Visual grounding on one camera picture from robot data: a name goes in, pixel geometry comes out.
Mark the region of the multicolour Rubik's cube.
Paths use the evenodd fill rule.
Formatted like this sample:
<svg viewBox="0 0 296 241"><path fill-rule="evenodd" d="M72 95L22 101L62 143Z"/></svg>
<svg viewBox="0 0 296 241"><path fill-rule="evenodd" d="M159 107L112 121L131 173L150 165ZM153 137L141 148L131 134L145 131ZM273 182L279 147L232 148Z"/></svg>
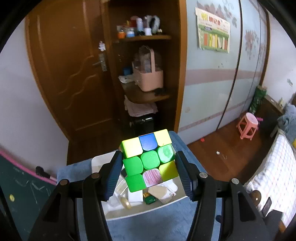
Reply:
<svg viewBox="0 0 296 241"><path fill-rule="evenodd" d="M130 192L145 190L178 177L176 151L168 130L121 142L125 181Z"/></svg>

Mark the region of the beige angular box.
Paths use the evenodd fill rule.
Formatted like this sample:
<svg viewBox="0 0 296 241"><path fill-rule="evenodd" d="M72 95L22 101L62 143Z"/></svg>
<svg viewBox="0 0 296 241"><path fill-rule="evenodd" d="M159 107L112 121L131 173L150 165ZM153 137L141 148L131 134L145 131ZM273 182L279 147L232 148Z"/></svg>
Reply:
<svg viewBox="0 0 296 241"><path fill-rule="evenodd" d="M167 187L165 186L152 186L148 188L148 193L154 197L156 197L157 199L163 199L164 196L167 194Z"/></svg>

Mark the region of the brown round wooden piece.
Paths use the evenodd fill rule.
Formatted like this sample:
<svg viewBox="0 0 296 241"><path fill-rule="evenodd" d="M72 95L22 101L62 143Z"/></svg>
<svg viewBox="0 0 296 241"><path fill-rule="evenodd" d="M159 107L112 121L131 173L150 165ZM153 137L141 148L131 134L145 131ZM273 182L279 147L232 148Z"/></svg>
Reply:
<svg viewBox="0 0 296 241"><path fill-rule="evenodd" d="M257 206L260 204L261 201L261 193L258 190L253 190L252 192L249 193L249 196L254 204L254 206Z"/></svg>

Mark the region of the white patterned bed cover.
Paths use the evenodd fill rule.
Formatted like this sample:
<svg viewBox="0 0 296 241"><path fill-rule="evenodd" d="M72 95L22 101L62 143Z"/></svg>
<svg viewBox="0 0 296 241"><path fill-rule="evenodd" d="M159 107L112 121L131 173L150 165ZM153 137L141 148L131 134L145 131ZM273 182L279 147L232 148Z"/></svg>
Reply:
<svg viewBox="0 0 296 241"><path fill-rule="evenodd" d="M269 210L282 212L281 221L288 227L295 216L295 148L282 130L278 130L271 149L244 187L248 193L261 193L259 211L270 198Z"/></svg>

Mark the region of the white plastic storage bin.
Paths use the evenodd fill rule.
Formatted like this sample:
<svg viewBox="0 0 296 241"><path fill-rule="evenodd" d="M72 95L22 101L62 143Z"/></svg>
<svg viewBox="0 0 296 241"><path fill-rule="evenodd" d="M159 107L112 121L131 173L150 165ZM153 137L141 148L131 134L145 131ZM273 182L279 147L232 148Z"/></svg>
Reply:
<svg viewBox="0 0 296 241"><path fill-rule="evenodd" d="M159 185L167 187L167 198L157 199L155 203L147 205L144 202L143 193L148 192L148 189L130 192L123 175L120 175L113 196L107 202L102 203L106 219L117 220L148 213L186 197L179 177Z"/></svg>

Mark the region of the blue fuzzy table cover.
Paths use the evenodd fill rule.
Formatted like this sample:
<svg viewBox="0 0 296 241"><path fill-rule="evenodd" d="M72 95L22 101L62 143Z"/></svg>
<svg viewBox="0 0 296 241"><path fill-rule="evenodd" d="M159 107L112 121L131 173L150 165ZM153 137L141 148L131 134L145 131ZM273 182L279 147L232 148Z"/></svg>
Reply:
<svg viewBox="0 0 296 241"><path fill-rule="evenodd" d="M169 131L173 147L176 151L183 151L187 160L197 166L199 171L205 168L195 155L178 136ZM90 174L91 159L62 167L57 172L57 182L68 179L70 182L84 180ZM107 221L112 240L186 240L197 204L184 198L168 206L133 217ZM77 215L80 240L87 240L82 199L77 199Z"/></svg>

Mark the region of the small green box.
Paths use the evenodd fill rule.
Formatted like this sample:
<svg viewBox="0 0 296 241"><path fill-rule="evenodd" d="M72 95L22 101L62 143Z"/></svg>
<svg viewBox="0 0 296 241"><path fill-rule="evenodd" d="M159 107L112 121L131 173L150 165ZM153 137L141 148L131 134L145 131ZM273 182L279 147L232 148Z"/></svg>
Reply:
<svg viewBox="0 0 296 241"><path fill-rule="evenodd" d="M150 205L152 203L155 203L157 201L157 198L149 194L148 192L143 193L144 202L147 205Z"/></svg>

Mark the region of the pink plastic stool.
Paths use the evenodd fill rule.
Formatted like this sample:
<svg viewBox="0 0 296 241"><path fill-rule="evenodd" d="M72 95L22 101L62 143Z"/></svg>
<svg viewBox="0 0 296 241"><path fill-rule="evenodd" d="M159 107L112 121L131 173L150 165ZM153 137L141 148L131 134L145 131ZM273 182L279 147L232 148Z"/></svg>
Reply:
<svg viewBox="0 0 296 241"><path fill-rule="evenodd" d="M244 138L252 140L258 128L258 120L252 113L246 113L236 127L239 130L241 140Z"/></svg>

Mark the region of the pink storage basket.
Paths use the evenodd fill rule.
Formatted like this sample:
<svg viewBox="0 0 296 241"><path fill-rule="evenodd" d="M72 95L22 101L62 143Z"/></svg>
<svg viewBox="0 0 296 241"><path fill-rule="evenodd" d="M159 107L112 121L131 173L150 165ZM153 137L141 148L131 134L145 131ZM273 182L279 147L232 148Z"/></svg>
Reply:
<svg viewBox="0 0 296 241"><path fill-rule="evenodd" d="M143 92L164 87L163 70L156 65L155 53L148 46L141 46L132 62L133 79Z"/></svg>

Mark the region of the brown wooden door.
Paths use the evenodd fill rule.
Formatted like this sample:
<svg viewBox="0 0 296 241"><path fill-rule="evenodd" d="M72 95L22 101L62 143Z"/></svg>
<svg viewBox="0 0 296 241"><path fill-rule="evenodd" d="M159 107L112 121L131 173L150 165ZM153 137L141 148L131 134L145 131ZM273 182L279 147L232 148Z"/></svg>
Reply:
<svg viewBox="0 0 296 241"><path fill-rule="evenodd" d="M70 141L119 129L110 71L93 67L103 44L100 1L41 1L26 16L26 42L37 86Z"/></svg>

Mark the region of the wooden shelf with bottles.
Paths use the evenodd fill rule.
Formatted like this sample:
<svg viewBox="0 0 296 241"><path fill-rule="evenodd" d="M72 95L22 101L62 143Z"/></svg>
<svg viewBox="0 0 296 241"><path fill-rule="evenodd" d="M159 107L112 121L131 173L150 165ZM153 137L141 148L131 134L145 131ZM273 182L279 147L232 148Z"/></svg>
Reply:
<svg viewBox="0 0 296 241"><path fill-rule="evenodd" d="M171 36L163 33L158 16L146 15L143 18L131 16L122 25L116 26L114 43L149 40L170 40Z"/></svg>

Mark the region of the green chalkboard pink frame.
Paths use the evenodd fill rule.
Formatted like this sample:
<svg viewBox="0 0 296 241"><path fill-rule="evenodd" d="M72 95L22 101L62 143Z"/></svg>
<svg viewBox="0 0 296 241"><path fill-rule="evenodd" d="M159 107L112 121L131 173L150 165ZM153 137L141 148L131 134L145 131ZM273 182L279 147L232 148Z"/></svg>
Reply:
<svg viewBox="0 0 296 241"><path fill-rule="evenodd" d="M1 151L1 189L22 240L30 231L56 183L38 176Z"/></svg>

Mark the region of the green package by wall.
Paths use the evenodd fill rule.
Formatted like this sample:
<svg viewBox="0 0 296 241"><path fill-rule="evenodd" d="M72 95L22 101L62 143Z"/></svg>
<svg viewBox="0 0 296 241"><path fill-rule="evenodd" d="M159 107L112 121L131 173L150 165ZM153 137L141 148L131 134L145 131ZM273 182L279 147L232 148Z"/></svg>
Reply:
<svg viewBox="0 0 296 241"><path fill-rule="evenodd" d="M266 96L266 93L267 93L266 87L262 87L261 85L258 85L256 87L252 102L251 102L250 107L248 109L248 111L251 114L255 114L257 112L259 106L261 105L262 100Z"/></svg>

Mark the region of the wall poster chart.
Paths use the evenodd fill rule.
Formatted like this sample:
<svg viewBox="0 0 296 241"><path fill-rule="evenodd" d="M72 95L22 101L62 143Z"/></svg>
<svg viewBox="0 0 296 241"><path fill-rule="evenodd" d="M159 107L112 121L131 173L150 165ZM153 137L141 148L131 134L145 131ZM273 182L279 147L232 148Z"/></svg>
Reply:
<svg viewBox="0 0 296 241"><path fill-rule="evenodd" d="M199 48L229 53L230 23L201 8L195 8L195 14Z"/></svg>

